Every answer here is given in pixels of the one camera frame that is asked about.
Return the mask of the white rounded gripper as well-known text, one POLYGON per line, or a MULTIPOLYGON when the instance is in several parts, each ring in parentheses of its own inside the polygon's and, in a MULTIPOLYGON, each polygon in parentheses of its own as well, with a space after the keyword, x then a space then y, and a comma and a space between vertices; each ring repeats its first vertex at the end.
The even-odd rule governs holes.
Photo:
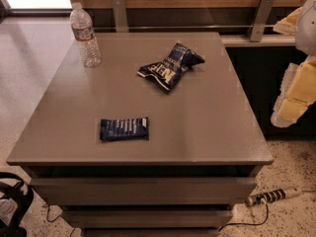
MULTIPOLYGON (((307 55, 316 54, 316 0, 304 5, 277 21, 274 31, 294 35, 295 46, 307 55)), ((295 124, 316 102, 316 57, 308 56, 299 65, 290 63, 284 72, 280 94, 276 98, 271 123, 276 127, 295 124)))

